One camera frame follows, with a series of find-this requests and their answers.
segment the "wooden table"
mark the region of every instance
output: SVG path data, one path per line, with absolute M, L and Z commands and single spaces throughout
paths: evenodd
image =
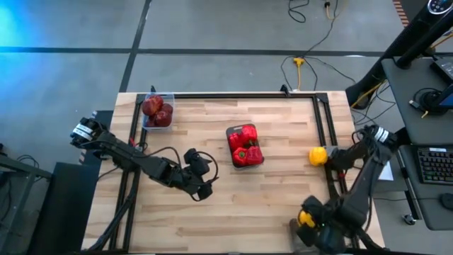
M 332 91 L 328 97 L 338 144 L 349 146 L 355 128 L 346 95 Z M 135 93 L 120 93 L 113 113 L 110 131 L 125 142 L 135 99 Z M 181 155 L 191 147 L 208 152 L 219 164 L 220 179 L 213 184 L 213 195 L 196 203 L 188 194 L 142 174 L 130 252 L 291 252 L 289 220 L 297 216 L 308 196 L 328 200 L 323 168 L 308 162 L 309 150 L 319 146 L 313 112 L 308 99 L 176 99 L 173 130 L 148 133 L 146 152 L 165 146 L 175 147 Z M 231 164 L 225 130 L 245 123 L 256 125 L 265 162 L 255 169 L 237 171 Z M 325 122 L 323 126 L 328 134 Z M 161 156 L 175 159 L 172 152 Z M 112 168 L 111 162 L 103 163 L 101 174 Z M 356 175 L 357 170 L 348 172 L 349 186 Z M 83 247 L 91 246 L 112 220 L 120 178 L 121 171 L 116 171 L 98 182 Z M 384 245 L 375 211 L 368 233 Z

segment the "clear plastic box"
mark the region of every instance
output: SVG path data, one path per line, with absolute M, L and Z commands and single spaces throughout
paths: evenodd
M 143 115 L 142 127 L 148 132 L 156 131 L 156 130 L 171 130 L 171 126 L 173 125 L 173 121 L 175 120 L 175 95 L 169 92 L 151 92 L 148 93 L 146 98 L 150 98 L 151 96 L 159 95 L 164 100 L 164 103 L 167 103 L 173 107 L 173 114 L 171 114 L 171 123 L 168 127 L 147 127 L 146 123 L 148 121 L 148 115 Z

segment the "yellow plug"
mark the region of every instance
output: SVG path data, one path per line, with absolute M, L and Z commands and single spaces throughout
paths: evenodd
M 297 90 L 300 91 L 300 86 L 301 86 L 301 77 L 300 77 L 300 66 L 302 66 L 305 63 L 305 59 L 301 57 L 295 57 L 293 59 L 294 63 L 297 65 Z

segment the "black desk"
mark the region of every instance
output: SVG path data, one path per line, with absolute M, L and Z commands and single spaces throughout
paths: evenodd
M 413 94 L 419 89 L 434 88 L 443 90 L 447 84 L 430 68 L 431 59 L 417 59 L 410 69 L 399 69 L 392 59 L 382 61 L 387 80 L 394 93 L 396 105 L 401 113 L 405 128 L 398 132 L 407 134 L 413 145 L 453 145 L 453 113 L 443 116 L 428 115 L 409 105 Z M 416 157 L 410 146 L 402 146 L 398 157 L 402 174 L 407 180 L 406 197 L 413 215 L 423 214 L 425 224 L 430 230 L 453 230 L 453 212 L 444 209 L 438 200 L 414 200 L 413 198 L 437 198 L 442 193 L 453 193 L 453 186 L 430 185 L 420 182 Z
M 392 59 L 382 60 L 385 75 L 411 142 L 417 145 L 453 145 L 451 111 L 442 116 L 428 115 L 422 119 L 422 113 L 409 105 L 413 94 L 419 89 L 447 88 L 448 84 L 431 70 L 431 63 L 431 59 L 417 59 L 410 69 L 404 70 L 398 68 Z

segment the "gray concrete floor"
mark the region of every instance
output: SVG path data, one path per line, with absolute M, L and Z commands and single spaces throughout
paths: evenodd
M 131 48 L 145 0 L 39 0 L 0 3 L 0 47 Z M 307 22 L 287 15 L 286 0 L 153 0 L 141 48 L 308 50 L 328 30 L 321 0 L 301 8 Z M 316 50 L 382 52 L 403 26 L 391 0 L 349 0 L 331 36 Z M 453 45 L 442 51 L 453 51 Z M 12 157 L 31 154 L 45 170 L 55 162 L 76 163 L 80 151 L 69 133 L 82 116 L 112 110 L 128 54 L 1 53 L 0 142 Z M 138 55 L 127 91 L 276 91 L 285 81 L 283 56 Z M 319 57 L 356 81 L 376 57 Z M 352 82 L 329 66 L 309 60 L 317 90 L 343 90 Z M 297 70 L 284 66 L 289 82 Z M 302 89 L 315 78 L 302 67 Z M 390 89 L 382 97 L 393 100 Z M 376 101 L 369 116 L 388 103 Z M 403 127 L 398 109 L 377 118 L 384 127 Z M 379 194 L 400 198 L 403 194 Z M 423 222 L 402 223 L 405 202 L 379 200 L 377 213 L 386 245 L 396 251 L 450 254 L 453 232 L 432 232 Z

